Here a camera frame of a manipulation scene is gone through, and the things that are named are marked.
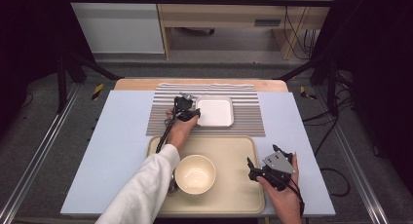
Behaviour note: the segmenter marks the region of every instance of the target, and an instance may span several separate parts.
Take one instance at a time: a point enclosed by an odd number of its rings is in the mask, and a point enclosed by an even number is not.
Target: ceramic bowl
[[[175,179],[185,193],[199,195],[215,182],[215,166],[205,156],[191,155],[182,159],[175,170]]]

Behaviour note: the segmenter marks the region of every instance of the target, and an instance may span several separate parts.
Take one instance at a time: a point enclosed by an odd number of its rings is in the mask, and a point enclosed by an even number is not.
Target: table
[[[72,216],[98,216],[146,157],[150,140],[145,136],[154,89],[171,84],[252,84],[257,90],[266,137],[253,137],[259,159],[272,154],[272,143],[297,152],[305,216],[334,215],[334,207],[305,133],[295,100],[285,82],[229,79],[123,79],[109,95],[91,143],[79,166],[61,210]],[[265,195],[265,207],[248,216],[276,215]],[[182,214],[169,217],[188,217]],[[209,213],[191,217],[245,217],[242,213]]]
[[[266,27],[272,29],[283,59],[290,59],[301,30],[320,30],[329,8],[288,7],[285,30],[283,6],[223,6],[159,4],[160,25],[166,56],[169,57],[176,27],[220,28]]]

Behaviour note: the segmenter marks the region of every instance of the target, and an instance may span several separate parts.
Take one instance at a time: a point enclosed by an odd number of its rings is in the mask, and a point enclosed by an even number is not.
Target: human hand
[[[173,112],[169,109],[166,111],[166,114],[167,118],[171,119]],[[168,134],[167,143],[175,146],[178,151],[182,150],[191,129],[198,123],[198,119],[198,115],[186,122],[182,122],[176,118],[175,123]]]
[[[293,188],[298,186],[298,165],[297,155],[292,156],[292,166],[295,168],[295,173],[291,174],[289,185]],[[261,184],[271,199],[274,210],[282,223],[300,223],[300,199],[290,188],[286,187],[282,191],[277,191],[274,187],[263,177],[258,176],[257,181]]]

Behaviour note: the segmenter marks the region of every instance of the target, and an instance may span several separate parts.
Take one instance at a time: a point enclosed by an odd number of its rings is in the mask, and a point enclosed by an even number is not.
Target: black device
[[[303,216],[305,203],[298,185],[291,180],[291,174],[296,173],[292,166],[292,154],[283,152],[276,144],[273,144],[273,149],[275,153],[262,160],[265,163],[263,168],[256,168],[251,159],[246,158],[249,167],[248,177],[257,182],[257,176],[262,176],[278,191],[285,188],[291,189],[300,200],[300,215]],[[293,182],[295,188],[289,184],[290,181]]]
[[[161,148],[164,145],[164,142],[167,139],[170,129],[172,129],[172,126],[175,123],[176,119],[182,122],[187,122],[191,120],[192,118],[194,118],[194,116],[196,115],[201,117],[201,110],[199,108],[195,110],[191,110],[192,104],[194,103],[192,99],[195,97],[187,93],[180,93],[180,94],[181,96],[176,96],[175,99],[173,100],[172,118],[167,119],[165,121],[167,128],[165,129],[165,132],[159,141],[159,144],[156,148],[156,153],[159,153],[161,151]]]

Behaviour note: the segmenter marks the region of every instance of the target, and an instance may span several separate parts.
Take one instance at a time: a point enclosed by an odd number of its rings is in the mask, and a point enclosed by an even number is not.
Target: metal rail
[[[13,218],[18,212],[18,209],[22,201],[24,200],[31,184],[33,183],[37,172],[40,170],[40,167],[43,165],[43,162],[45,161],[49,150],[52,148],[52,144],[55,141],[56,136],[60,131],[60,128],[63,125],[81,86],[81,84],[72,85],[65,108],[56,115],[54,121],[52,122],[48,132],[46,133],[36,153],[27,166],[27,169],[21,177],[14,192],[12,193],[6,204],[3,206],[0,212],[0,223],[12,223]]]
[[[321,91],[320,88],[318,87],[315,87],[315,92],[317,96],[321,98],[321,105],[324,108],[324,110],[325,111],[328,110],[328,107],[325,104],[326,103],[325,93]],[[328,115],[328,118],[330,121],[333,120],[333,118],[330,115]],[[389,223],[386,213],[383,211],[382,206],[380,205],[370,183],[368,182],[367,177],[365,176],[360,164],[358,163],[358,160],[355,154],[353,153],[350,143],[347,141],[346,136],[344,135],[342,129],[340,128],[340,123],[337,123],[336,126],[334,127],[334,132],[335,132],[335,136],[338,141],[341,153],[350,170],[350,174],[352,175],[353,180],[358,188],[358,192],[360,193],[360,196],[362,200],[364,201],[364,205],[367,208],[367,211],[371,217],[371,220],[373,221],[374,224]]]

